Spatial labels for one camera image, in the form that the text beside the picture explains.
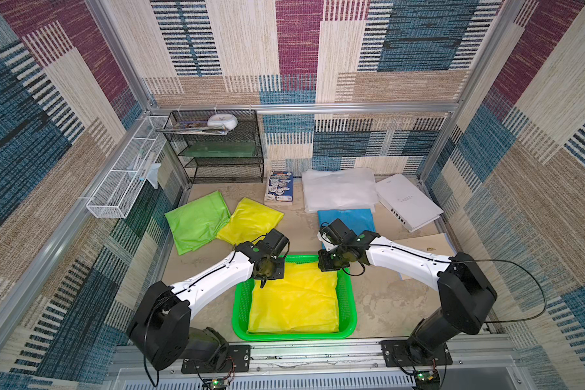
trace black mounting plate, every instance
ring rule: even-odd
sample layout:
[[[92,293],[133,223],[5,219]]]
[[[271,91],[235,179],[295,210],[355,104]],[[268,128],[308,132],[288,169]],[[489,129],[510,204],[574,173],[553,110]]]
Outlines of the black mounting plate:
[[[284,278],[284,258],[278,257],[277,260],[273,260],[273,264],[275,264],[275,270],[273,270],[273,275],[268,280],[276,280],[276,279],[283,279]]]
[[[319,251],[319,269],[322,272],[337,271],[339,269],[349,268],[349,263],[347,261],[340,261],[340,263],[342,265],[336,266],[334,264],[334,259],[325,249],[321,249]]]
[[[380,342],[380,344],[386,367],[398,367],[399,364],[402,367],[434,365],[434,362],[431,359],[423,363],[414,363],[411,361],[409,354],[407,353],[407,344],[405,339],[383,340]],[[448,350],[449,349],[447,348],[446,343],[444,343],[434,351],[436,366],[450,366],[453,364],[453,358],[451,357]]]
[[[234,361],[235,372],[248,372],[250,370],[251,357],[250,352],[251,352],[250,345],[242,344],[229,346],[227,355],[231,357],[232,360]],[[221,370],[215,371],[209,370],[205,365],[200,365],[199,363],[195,365],[194,362],[185,359],[184,361],[182,361],[181,371],[183,374],[196,374],[198,371],[201,375],[210,374],[212,372],[220,372],[221,374],[227,374],[231,368],[232,362],[230,360],[225,361],[225,365]]]

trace beige floor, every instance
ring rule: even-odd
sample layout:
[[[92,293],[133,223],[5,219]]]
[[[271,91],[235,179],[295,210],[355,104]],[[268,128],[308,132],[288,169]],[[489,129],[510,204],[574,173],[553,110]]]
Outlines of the beige floor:
[[[292,254],[314,254],[321,248],[316,238],[318,216],[304,212],[301,181],[296,181],[294,185],[294,203],[290,206],[274,207],[284,213],[277,229],[290,239]],[[243,197],[262,203],[265,196],[264,183],[201,184],[192,188],[189,201],[217,190],[223,194],[230,212],[234,211]],[[433,223],[409,233],[380,203],[375,208],[375,228],[378,233],[391,240],[437,233]],[[171,284],[187,279],[226,257],[231,249],[230,244],[221,240],[214,240],[199,250],[182,256],[174,249],[169,257],[163,282]],[[352,266],[351,272],[355,272],[357,267]],[[384,268],[367,267],[364,276],[351,279],[358,311],[358,326],[352,337],[409,335],[421,318],[440,306],[437,292],[414,279],[400,280],[396,272]],[[239,341],[231,325],[233,305],[234,288],[230,288],[202,309],[191,322],[191,326],[210,326],[228,341]]]

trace striped fabric wall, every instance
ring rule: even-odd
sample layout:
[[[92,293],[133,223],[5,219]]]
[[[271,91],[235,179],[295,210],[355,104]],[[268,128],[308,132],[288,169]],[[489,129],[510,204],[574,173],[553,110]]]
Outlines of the striped fabric wall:
[[[455,100],[502,0],[108,0],[160,106]],[[265,115],[273,169],[416,174],[446,113]]]
[[[0,0],[0,304],[139,113],[84,0]],[[174,200],[157,207],[167,209]],[[157,222],[164,230],[160,217]],[[97,354],[119,337],[111,330],[121,327],[117,313],[128,316],[130,305],[113,303],[113,289],[134,273],[131,256],[144,265],[152,259],[145,244],[121,252],[111,241],[130,223],[130,239],[141,242],[147,234],[136,231],[136,222],[88,222],[0,355],[0,389],[50,387],[54,379],[98,381],[100,362],[92,360],[99,366],[82,366],[78,374],[62,364],[84,362],[83,354]],[[147,250],[155,251],[159,236],[150,225]],[[86,294],[100,299],[85,301]],[[85,332],[81,320],[92,310],[116,318],[92,319]]]
[[[541,281],[543,316],[504,328],[540,389],[585,389],[585,1],[528,0],[427,186],[463,249]],[[511,265],[482,268],[499,319],[541,309]]]
[[[158,189],[145,183],[125,219],[89,216],[0,352],[1,389],[99,388],[115,347],[152,283],[182,194],[169,146]]]

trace yellow plastic bag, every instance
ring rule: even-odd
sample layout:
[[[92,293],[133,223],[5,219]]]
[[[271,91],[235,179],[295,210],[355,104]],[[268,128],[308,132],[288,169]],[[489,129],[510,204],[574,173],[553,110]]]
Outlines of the yellow plastic bag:
[[[283,213],[249,198],[243,198],[236,206],[229,223],[219,230],[216,237],[232,245],[238,245],[268,233],[282,218]]]
[[[284,279],[260,281],[252,292],[248,332],[338,332],[336,272],[321,272],[317,263],[286,263]]]

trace green plastic basket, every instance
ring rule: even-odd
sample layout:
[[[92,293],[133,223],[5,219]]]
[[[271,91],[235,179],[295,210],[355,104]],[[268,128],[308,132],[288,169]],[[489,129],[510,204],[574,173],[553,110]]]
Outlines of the green plastic basket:
[[[318,263],[316,254],[289,254],[287,263]],[[356,313],[356,301],[353,298],[351,277],[342,271],[338,271],[338,282],[335,285],[335,293],[338,298],[338,312],[340,317],[339,331],[335,333],[249,333],[247,327],[250,320],[251,293],[255,285],[254,279],[249,279],[236,285],[234,295],[234,310],[232,312],[232,328],[236,336],[245,341],[277,341],[277,340],[318,340],[318,339],[344,339],[356,330],[358,314]]]

